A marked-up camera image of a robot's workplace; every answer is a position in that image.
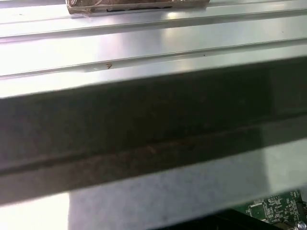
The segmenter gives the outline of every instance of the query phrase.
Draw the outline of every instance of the circuit board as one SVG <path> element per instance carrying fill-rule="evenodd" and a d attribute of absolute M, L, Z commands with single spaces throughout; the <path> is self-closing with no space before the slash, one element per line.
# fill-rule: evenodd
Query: circuit board
<path fill-rule="evenodd" d="M 234 209 L 270 224 L 284 221 L 296 223 L 301 220 L 296 203 L 301 201 L 299 190 L 294 190 L 266 199 L 254 200 Z"/>

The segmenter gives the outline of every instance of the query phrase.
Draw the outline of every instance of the metal groove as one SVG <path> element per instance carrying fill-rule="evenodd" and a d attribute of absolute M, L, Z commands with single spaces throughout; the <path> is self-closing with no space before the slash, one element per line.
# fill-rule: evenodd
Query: metal groove
<path fill-rule="evenodd" d="M 233 22 L 242 22 L 242 21 L 251 21 L 251 20 L 294 17 L 294 16 L 305 15 L 306 13 L 307 13 L 307 8 L 304 8 L 297 10 L 270 11 L 270 12 L 237 14 L 237 15 L 220 15 L 213 17 L 199 17 L 199 18 L 187 18 L 187 19 L 185 18 L 185 19 L 164 20 L 156 22 L 102 25 L 102 26 L 84 27 L 84 28 L 67 29 L 59 31 L 39 32 L 32 34 L 12 34 L 12 35 L 0 36 L 0 43 L 19 42 L 19 41 L 46 39 L 46 38 L 107 35 L 107 34 L 126 33 L 126 32 L 134 32 L 141 30 L 167 29 L 167 28 L 209 25 L 209 24 L 218 24 L 218 23 L 233 23 Z"/>
<path fill-rule="evenodd" d="M 80 65 L 63 66 L 63 67 L 50 68 L 50 69 L 38 69 L 34 71 L 26 71 L 15 74 L 2 75 L 0 76 L 0 79 L 18 78 L 30 75 L 48 74 L 48 73 L 66 72 L 66 71 L 95 72 L 101 70 L 108 70 L 108 67 L 106 65 L 109 63 L 112 63 L 112 69 L 116 69 L 116 68 L 137 66 L 149 63 L 173 61 L 178 59 L 197 58 L 202 56 L 208 57 L 208 56 L 215 56 L 215 55 L 233 53 L 233 52 L 248 52 L 257 49 L 272 49 L 272 48 L 280 48 L 285 46 L 299 46 L 305 44 L 307 44 L 307 37 L 272 41 L 272 42 L 244 44 L 238 46 L 225 46 L 225 47 L 215 47 L 215 48 L 207 48 L 199 50 L 189 50 L 177 53 L 166 53 L 166 54 L 159 54 L 152 56 L 141 56 L 141 57 L 132 57 L 132 58 L 115 59 L 107 61 L 98 61 L 94 63 L 83 63 Z"/>
<path fill-rule="evenodd" d="M 60 155 L 50 156 L 48 158 L 35 158 L 31 159 L 31 161 L 19 162 L 16 164 L 13 162 L 12 164 L 6 164 L 5 166 L 0 167 L 0 177 L 6 176 L 9 174 L 23 173 L 27 171 L 37 170 L 39 168 L 49 168 L 56 165 L 65 165 L 67 163 L 74 163 L 74 161 L 83 161 L 88 160 L 92 157 L 97 156 L 112 156 L 112 155 L 123 155 L 123 154 L 131 154 L 133 152 L 142 152 L 142 153 L 150 153 L 153 149 L 176 149 L 180 146 L 184 145 L 195 145 L 197 142 L 201 142 L 201 140 L 207 140 L 212 138 L 220 138 L 223 136 L 231 135 L 232 133 L 247 133 L 249 130 L 256 129 L 259 126 L 270 126 L 273 123 L 282 124 L 282 122 L 290 122 L 292 120 L 301 119 L 301 117 L 307 117 L 307 111 L 301 111 L 297 114 L 284 114 L 279 117 L 269 118 L 269 119 L 261 119 L 257 121 L 251 121 L 246 124 L 240 124 L 240 126 L 235 127 L 224 127 L 222 130 L 210 132 L 210 134 L 204 134 L 195 137 L 187 137 L 179 140 L 172 140 L 166 142 L 159 142 L 157 144 L 151 144 L 150 146 L 139 146 L 136 149 L 125 149 L 120 152 L 104 152 L 101 149 L 79 149 L 78 151 L 66 152 Z"/>

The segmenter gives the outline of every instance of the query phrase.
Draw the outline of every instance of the small brown object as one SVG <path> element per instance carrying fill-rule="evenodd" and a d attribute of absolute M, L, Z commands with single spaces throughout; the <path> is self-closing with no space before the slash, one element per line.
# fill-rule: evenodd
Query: small brown object
<path fill-rule="evenodd" d="M 112 67 L 112 64 L 111 63 L 107 63 L 106 67 L 107 67 L 107 69 L 109 69 L 109 68 Z"/>

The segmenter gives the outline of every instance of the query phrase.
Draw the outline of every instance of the aluminum rail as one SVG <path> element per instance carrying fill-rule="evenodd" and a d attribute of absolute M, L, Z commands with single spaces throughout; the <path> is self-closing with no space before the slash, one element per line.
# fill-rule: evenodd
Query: aluminum rail
<path fill-rule="evenodd" d="M 1 204 L 143 230 L 307 182 L 305 0 L 0 12 Z"/>

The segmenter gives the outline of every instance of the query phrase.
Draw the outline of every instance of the electronic component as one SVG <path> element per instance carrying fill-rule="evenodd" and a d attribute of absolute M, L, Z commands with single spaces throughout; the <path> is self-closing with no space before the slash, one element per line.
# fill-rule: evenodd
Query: electronic component
<path fill-rule="evenodd" d="M 288 193 L 273 195 L 266 199 L 254 200 L 253 202 L 241 205 L 235 210 L 247 214 L 251 217 L 260 219 L 264 222 L 296 224 L 299 221 L 306 221 L 302 218 L 303 212 L 307 209 L 303 205 L 299 208 L 297 203 L 301 204 L 302 198 L 299 190 L 294 190 Z"/>

